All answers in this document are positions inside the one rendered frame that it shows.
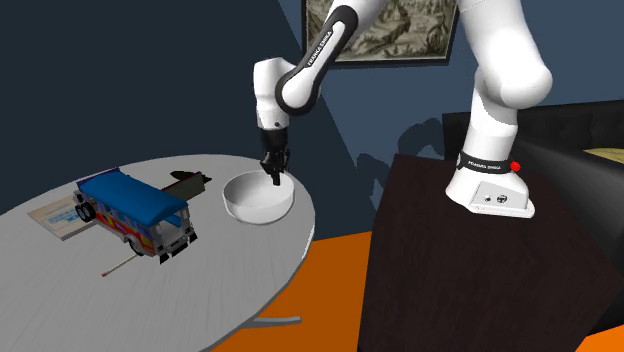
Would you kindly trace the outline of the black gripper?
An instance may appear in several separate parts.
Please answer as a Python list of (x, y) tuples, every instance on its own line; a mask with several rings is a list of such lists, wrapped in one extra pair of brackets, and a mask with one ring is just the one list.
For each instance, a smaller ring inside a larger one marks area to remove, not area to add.
[(264, 156), (260, 164), (266, 172), (271, 172), (273, 185), (280, 186), (281, 172), (287, 170), (290, 158), (288, 129), (261, 129), (261, 139)]

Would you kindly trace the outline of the white bowl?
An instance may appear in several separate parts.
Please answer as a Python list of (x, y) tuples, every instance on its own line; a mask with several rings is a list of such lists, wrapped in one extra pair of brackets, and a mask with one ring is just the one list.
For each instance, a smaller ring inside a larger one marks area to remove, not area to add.
[(234, 219), (265, 225), (283, 218), (294, 203), (294, 180), (279, 174), (279, 185), (262, 170), (249, 171), (230, 179), (222, 189), (225, 208)]

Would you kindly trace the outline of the dark brown box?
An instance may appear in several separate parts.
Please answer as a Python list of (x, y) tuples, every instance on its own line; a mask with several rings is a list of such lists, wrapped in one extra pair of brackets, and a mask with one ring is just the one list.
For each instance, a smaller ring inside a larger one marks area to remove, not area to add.
[(199, 171), (172, 171), (170, 175), (176, 179), (176, 182), (162, 188), (162, 191), (184, 201), (203, 193), (205, 184), (211, 181), (210, 177)]

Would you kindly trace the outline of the grey round table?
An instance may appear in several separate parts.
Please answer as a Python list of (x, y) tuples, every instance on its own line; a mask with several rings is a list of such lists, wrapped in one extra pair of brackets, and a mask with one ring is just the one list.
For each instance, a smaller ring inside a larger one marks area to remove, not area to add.
[(253, 159), (188, 155), (129, 164), (125, 172), (155, 187), (174, 170), (211, 178), (189, 203), (197, 240), (166, 262), (135, 258), (102, 226), (65, 241), (28, 212), (58, 201), (74, 183), (0, 216), (0, 352), (199, 352), (258, 316), (287, 286), (315, 229), (307, 190), (278, 222), (255, 226), (226, 211), (222, 189), (257, 169)]

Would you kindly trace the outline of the blue roofed toy bus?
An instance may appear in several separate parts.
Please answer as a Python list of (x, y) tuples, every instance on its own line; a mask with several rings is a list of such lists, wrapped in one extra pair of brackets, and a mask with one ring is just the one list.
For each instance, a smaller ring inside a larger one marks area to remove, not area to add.
[(197, 239), (188, 202), (114, 168), (77, 183), (75, 211), (96, 221), (139, 256), (161, 262)]

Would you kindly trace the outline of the thin red tipped stick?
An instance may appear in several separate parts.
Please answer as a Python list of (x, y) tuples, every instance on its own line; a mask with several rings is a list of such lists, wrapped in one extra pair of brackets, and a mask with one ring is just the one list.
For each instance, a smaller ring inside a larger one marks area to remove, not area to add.
[(103, 272), (101, 274), (101, 277), (106, 277), (106, 276), (110, 275), (111, 273), (113, 273), (116, 270), (120, 269), (121, 267), (123, 267), (124, 265), (128, 264), (129, 262), (131, 262), (133, 259), (135, 259), (137, 257), (140, 257), (140, 256), (138, 254), (134, 254), (134, 255), (128, 257), (127, 259), (125, 259), (122, 262), (118, 263), (114, 267), (112, 267), (112, 268), (108, 269), (107, 271)]

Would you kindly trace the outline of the dark brown robot stand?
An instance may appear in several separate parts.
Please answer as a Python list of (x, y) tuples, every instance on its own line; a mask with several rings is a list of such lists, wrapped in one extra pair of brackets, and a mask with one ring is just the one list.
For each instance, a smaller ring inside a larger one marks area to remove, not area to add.
[(575, 352), (624, 289), (554, 185), (529, 219), (445, 193), (448, 161), (396, 155), (372, 230), (358, 352)]

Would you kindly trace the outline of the pale flat book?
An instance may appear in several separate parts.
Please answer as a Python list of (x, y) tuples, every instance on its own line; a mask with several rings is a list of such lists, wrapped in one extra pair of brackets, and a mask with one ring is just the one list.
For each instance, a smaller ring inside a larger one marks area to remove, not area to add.
[(84, 222), (76, 212), (75, 206), (73, 198), (67, 196), (32, 210), (28, 215), (58, 239), (65, 241), (95, 225), (94, 222)]

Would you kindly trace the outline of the framed wall picture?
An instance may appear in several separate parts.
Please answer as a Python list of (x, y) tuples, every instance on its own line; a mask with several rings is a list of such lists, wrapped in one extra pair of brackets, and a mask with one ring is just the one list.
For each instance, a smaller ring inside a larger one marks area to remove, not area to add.
[(336, 59), (340, 66), (446, 64), (459, 21), (457, 0), (389, 0)]

